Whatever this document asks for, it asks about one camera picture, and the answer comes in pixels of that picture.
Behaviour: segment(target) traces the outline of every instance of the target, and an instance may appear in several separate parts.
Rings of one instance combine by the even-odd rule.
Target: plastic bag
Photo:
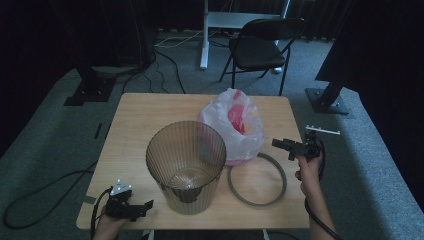
[[[219,94],[202,109],[198,121],[214,128],[223,138],[226,165],[255,158],[265,141],[258,108],[241,90],[229,88]]]

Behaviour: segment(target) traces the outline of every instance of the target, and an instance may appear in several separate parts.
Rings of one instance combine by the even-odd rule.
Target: chair
[[[290,46],[300,38],[305,26],[301,18],[256,19],[246,23],[238,37],[229,41],[231,54],[219,81],[225,74],[231,73],[231,88],[234,88],[236,73],[264,71],[259,77],[262,78],[270,69],[284,67],[279,92],[281,96],[290,60]],[[288,41],[282,50],[276,45],[278,40]],[[231,60],[232,71],[227,72]]]

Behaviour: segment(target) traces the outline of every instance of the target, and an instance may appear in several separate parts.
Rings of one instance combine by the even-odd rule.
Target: gray carpet
[[[192,32],[162,33],[159,37],[188,36]],[[166,42],[172,46],[179,41]],[[200,70],[198,40],[175,47],[156,49],[178,64],[179,77],[186,93],[219,94],[230,87],[230,76],[217,80],[228,57],[225,38],[211,38],[209,64]],[[322,186],[331,215],[343,239],[423,239],[424,215],[404,183],[393,159],[364,110],[358,94],[343,89],[341,98],[350,117],[318,114],[311,107],[306,88],[325,88],[326,82],[314,81],[331,42],[297,41],[287,74],[283,96],[290,100],[300,133],[306,125],[340,131],[341,135],[321,134],[326,143],[327,166]],[[124,71],[96,67],[110,74]],[[236,88],[247,95],[278,95],[280,75],[268,73],[239,75]],[[144,73],[118,78],[108,102],[87,102],[83,106],[64,106],[80,82],[75,70],[57,81],[26,128],[0,160],[3,188],[0,209],[23,194],[95,162],[107,134],[107,126],[125,92],[183,93],[173,63],[157,54],[156,62]],[[98,136],[96,132],[102,124]],[[42,217],[78,178],[71,176],[47,191],[25,199],[10,210],[9,222],[26,225]],[[64,201],[40,223],[23,230],[0,227],[0,239],[89,239],[89,232],[76,227],[76,219],[90,181],[84,176]],[[307,229],[281,229],[299,239],[309,239]],[[141,231],[124,231],[119,239],[139,239]],[[270,238],[292,239],[283,234]]]

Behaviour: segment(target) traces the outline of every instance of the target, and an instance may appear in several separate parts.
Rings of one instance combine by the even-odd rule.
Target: dark wall
[[[92,65],[116,56],[98,1],[65,1]],[[0,156],[28,123],[55,82],[76,66],[76,52],[48,0],[1,1]]]
[[[47,1],[3,1],[0,11],[1,156],[72,65]]]
[[[317,76],[345,78],[346,87],[359,93],[422,209],[423,12],[424,2],[418,0],[357,0]]]

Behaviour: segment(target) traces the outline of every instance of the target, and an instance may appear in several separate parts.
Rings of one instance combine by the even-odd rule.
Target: human hand
[[[322,152],[319,157],[313,158],[309,162],[304,156],[296,156],[296,158],[299,161],[300,170],[295,173],[295,176],[302,181],[300,189],[308,198],[320,190],[319,167],[322,163]]]
[[[130,220],[116,219],[104,214],[104,212],[105,206],[102,208],[102,215],[100,216],[99,222],[97,223],[96,233],[93,238],[94,240],[115,239],[121,228]]]

